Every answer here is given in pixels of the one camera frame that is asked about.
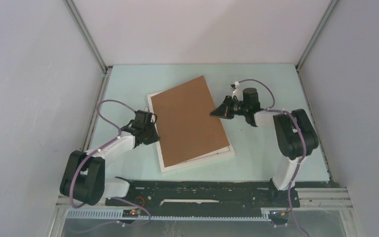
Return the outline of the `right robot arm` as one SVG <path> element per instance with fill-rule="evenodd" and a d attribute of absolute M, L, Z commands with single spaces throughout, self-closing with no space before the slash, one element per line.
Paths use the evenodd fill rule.
<path fill-rule="evenodd" d="M 252 127 L 264 125 L 267 120 L 272 122 L 283 157 L 270 180 L 273 189 L 268 191 L 267 200 L 273 206 L 281 206 L 287 200 L 285 191 L 295 186 L 301 164 L 319 145 L 317 134 L 305 110 L 289 112 L 264 109 L 259 102 L 257 90 L 248 87 L 242 90 L 241 100 L 235 95 L 226 96 L 210 116 L 221 119 L 243 116 Z"/>

